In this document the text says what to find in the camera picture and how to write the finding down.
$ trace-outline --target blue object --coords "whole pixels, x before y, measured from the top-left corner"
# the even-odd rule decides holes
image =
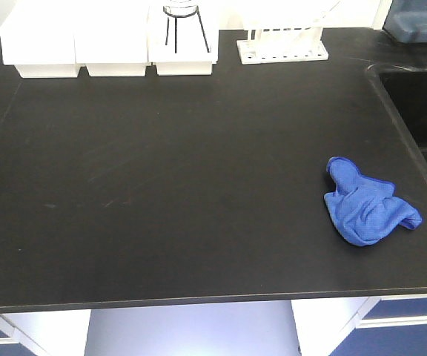
[[[427,42],[427,0],[393,0],[383,28],[399,42]]]
[[[325,204],[336,229],[351,244],[373,245],[397,225],[414,230],[423,222],[417,209],[393,197],[393,183],[363,176],[351,160],[332,157],[327,172],[336,190],[324,196]]]

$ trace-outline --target blue microfiber towel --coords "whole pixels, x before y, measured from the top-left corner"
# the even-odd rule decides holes
[[[397,225],[414,230],[423,222],[417,209],[393,197],[393,183],[363,176],[351,160],[332,157],[327,172],[336,190],[324,196],[325,204],[336,229],[351,244],[373,245]]]

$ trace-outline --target white container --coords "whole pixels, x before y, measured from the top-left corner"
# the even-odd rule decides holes
[[[23,78],[77,77],[71,11],[66,1],[19,1],[1,26],[3,63]]]
[[[177,20],[177,53],[174,49],[174,18],[163,10],[166,1],[153,1],[149,12],[148,50],[149,61],[156,65],[160,76],[210,75],[212,64],[218,59],[219,21],[217,9],[207,1],[197,1],[205,30],[208,49],[202,35],[198,15]],[[170,27],[168,44],[166,33]]]
[[[146,1],[81,1],[76,61],[85,64],[91,76],[144,76],[148,8]]]

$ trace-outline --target sink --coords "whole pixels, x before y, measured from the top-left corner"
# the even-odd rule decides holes
[[[372,72],[375,88],[427,181],[427,70],[374,68]]]

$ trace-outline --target blue cabinet door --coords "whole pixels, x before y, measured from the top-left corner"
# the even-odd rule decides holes
[[[427,356],[427,324],[355,329],[331,356]]]
[[[364,319],[416,317],[420,315],[427,315],[427,298],[382,300],[364,317]]]
[[[0,345],[0,356],[35,356],[20,343]]]

